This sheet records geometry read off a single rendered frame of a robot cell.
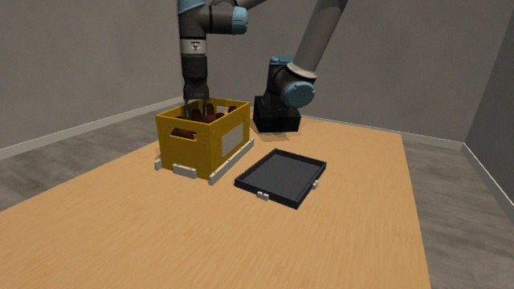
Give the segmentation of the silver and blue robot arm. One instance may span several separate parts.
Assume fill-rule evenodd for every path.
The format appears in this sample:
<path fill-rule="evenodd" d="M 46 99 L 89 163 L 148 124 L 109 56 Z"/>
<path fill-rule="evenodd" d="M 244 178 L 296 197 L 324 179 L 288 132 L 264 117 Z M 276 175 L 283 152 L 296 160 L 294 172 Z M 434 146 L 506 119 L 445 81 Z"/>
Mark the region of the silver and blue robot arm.
<path fill-rule="evenodd" d="M 206 34 L 243 35 L 247 10 L 267 0 L 177 0 L 180 39 L 206 39 Z M 270 58 L 261 108 L 287 115 L 309 104 L 315 95 L 316 68 L 348 0 L 317 0 L 295 56 Z M 265 102 L 264 102 L 265 100 Z"/>

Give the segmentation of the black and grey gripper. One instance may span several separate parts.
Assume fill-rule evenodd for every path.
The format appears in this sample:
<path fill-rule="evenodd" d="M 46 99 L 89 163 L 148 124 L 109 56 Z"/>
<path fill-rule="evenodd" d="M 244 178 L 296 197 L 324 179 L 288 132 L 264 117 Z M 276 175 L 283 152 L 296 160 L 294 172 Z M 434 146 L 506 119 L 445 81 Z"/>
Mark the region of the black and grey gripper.
<path fill-rule="evenodd" d="M 186 116 L 189 114 L 189 100 L 203 99 L 203 114 L 206 113 L 206 101 L 209 100 L 207 81 L 206 40 L 180 39 L 182 57 L 182 76 L 185 81 L 183 99 L 186 106 Z M 182 55 L 183 54 L 183 55 Z M 201 79 L 197 79 L 201 78 Z"/>

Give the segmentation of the yellow crate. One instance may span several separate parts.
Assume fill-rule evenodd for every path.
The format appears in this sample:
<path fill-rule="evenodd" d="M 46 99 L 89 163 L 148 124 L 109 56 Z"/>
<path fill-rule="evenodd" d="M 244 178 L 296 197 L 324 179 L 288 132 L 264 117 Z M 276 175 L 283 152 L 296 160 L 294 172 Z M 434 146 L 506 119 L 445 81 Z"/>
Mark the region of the yellow crate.
<path fill-rule="evenodd" d="M 173 171 L 173 164 L 182 165 L 209 181 L 209 175 L 250 140 L 250 110 L 242 101 L 210 97 L 206 103 L 213 104 L 214 114 L 217 106 L 237 109 L 210 124 L 191 121 L 185 105 L 155 115 L 163 169 Z M 193 140 L 171 136 L 175 128 L 196 132 L 197 139 L 195 134 Z"/>

